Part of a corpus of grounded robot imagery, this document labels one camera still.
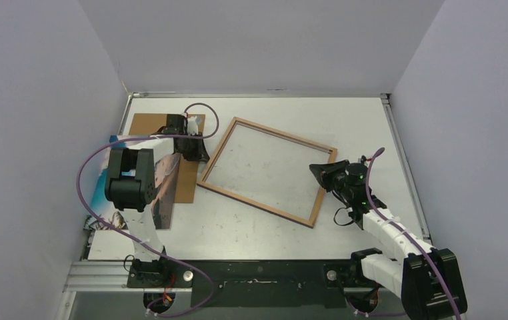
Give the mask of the brown cardboard backing board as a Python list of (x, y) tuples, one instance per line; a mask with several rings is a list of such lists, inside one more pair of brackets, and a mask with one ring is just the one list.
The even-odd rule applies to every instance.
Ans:
[[(150, 135), (167, 124), (167, 114), (136, 113), (129, 127), (124, 129), (128, 135)], [(179, 163), (175, 185), (175, 203), (192, 203), (195, 196), (199, 162), (187, 161), (183, 157)]]

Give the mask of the beach landscape photo print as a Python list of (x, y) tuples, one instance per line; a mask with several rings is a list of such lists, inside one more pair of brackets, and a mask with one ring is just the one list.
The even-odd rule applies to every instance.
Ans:
[(149, 213), (156, 229), (168, 229), (175, 204), (181, 155), (174, 138), (113, 135), (103, 150), (101, 172), (88, 201), (87, 229), (127, 228), (129, 209)]

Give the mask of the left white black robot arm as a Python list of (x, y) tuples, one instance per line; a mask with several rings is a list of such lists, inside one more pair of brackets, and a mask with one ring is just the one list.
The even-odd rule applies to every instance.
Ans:
[(208, 160), (201, 122), (201, 118), (186, 113), (168, 114), (166, 124), (155, 135), (130, 146), (114, 147), (109, 153), (105, 198), (124, 219), (135, 251), (129, 287), (163, 287), (174, 277), (154, 222), (153, 207), (162, 183), (156, 172), (180, 157)]

